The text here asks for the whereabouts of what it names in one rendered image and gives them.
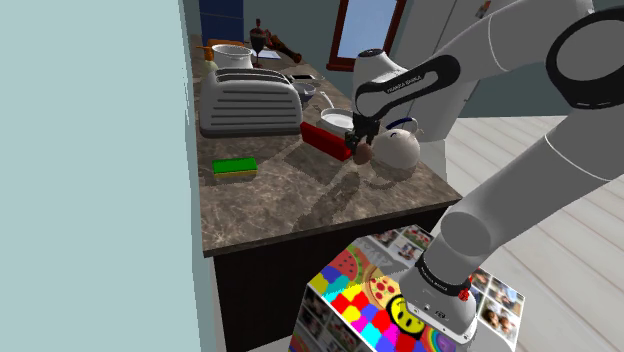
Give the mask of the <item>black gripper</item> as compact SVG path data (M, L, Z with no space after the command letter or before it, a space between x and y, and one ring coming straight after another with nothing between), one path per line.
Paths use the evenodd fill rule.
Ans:
M366 117L358 113L353 114L353 132L346 132L344 136L345 146L350 151L355 151L358 144L365 140L370 147L374 138L379 133L380 120L374 117Z

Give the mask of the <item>dark wine glass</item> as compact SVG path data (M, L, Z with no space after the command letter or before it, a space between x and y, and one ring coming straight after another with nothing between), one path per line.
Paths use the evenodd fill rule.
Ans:
M259 18L256 19L256 25L249 32L250 43L252 49L256 54L256 61L253 63L254 68L261 68L262 65L259 63L260 52L263 50L266 44L266 34L261 28L261 20Z

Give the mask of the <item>white plate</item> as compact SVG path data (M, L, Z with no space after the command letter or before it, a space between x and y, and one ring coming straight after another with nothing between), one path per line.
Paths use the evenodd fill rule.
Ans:
M341 108L323 109L318 126L343 138L346 133L353 131L353 112Z

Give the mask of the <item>small grey bowl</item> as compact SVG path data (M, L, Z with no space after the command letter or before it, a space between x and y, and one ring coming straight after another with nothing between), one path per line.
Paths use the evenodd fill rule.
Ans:
M312 84L303 82L294 82L292 86L297 91L301 103L308 102L316 93L316 87Z

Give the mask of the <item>orange-topped soap bottle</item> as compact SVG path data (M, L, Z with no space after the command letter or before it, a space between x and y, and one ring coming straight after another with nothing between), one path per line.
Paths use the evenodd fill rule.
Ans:
M209 73L218 69L218 65L214 62L214 52L210 46L198 46L204 52L204 62L202 65L201 76L205 77Z

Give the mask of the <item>brown egg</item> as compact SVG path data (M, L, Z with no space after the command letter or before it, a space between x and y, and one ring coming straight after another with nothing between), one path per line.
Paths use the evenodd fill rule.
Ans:
M367 143L361 143L357 146L352 159L356 165L363 165L369 163L372 157L373 152L371 146Z

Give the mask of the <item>dark counter cabinet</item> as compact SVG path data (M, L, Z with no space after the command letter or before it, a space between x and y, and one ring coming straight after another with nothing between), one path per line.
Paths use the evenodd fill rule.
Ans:
M416 224L430 231L451 201L204 250L214 261L225 347L248 352L289 336L307 283L355 239Z

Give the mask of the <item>white pot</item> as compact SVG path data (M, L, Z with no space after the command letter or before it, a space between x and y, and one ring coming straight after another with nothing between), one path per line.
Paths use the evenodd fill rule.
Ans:
M217 44L212 46L214 62L219 69L244 68L251 69L252 50L244 46Z

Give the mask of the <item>colourful patterned robot stand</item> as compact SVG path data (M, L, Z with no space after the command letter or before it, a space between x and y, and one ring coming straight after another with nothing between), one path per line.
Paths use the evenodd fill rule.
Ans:
M416 225L354 240L307 284L288 352L515 352L525 298L483 269L468 350L408 313L398 279L432 240Z

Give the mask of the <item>green and yellow sponge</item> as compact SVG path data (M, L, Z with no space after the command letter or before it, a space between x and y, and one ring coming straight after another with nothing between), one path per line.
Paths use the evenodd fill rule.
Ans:
M253 157L213 160L212 169L215 178L255 175L258 172L258 166Z

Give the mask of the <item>red rectangular block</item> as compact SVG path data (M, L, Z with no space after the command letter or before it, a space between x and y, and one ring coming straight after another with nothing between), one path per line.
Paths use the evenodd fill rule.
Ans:
M300 132L304 142L339 161L351 157L351 150L345 145L345 141L324 129L302 122Z

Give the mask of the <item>brown pepper mill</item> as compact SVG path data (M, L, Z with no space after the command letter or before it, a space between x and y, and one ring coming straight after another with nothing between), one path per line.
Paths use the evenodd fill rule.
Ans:
M293 62L296 64L300 63L302 60L301 54L289 49L276 35L271 35L268 37L266 46L271 50L276 50L283 53L284 55L292 59Z

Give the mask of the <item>blue wall cabinet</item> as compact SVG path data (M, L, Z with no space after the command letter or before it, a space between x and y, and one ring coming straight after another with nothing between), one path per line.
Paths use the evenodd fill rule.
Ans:
M199 0L202 40L242 42L244 40L243 0Z

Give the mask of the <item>red-framed window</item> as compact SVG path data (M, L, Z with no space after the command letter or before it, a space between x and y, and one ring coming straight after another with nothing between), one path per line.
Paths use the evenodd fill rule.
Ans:
M390 53L407 0L340 0L328 63L330 71L352 72L367 49Z

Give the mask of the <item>grey toaster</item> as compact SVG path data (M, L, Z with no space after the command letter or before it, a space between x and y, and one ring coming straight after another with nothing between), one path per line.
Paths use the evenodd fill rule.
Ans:
M199 131L206 138L296 135L302 104L285 75L222 68L201 81Z

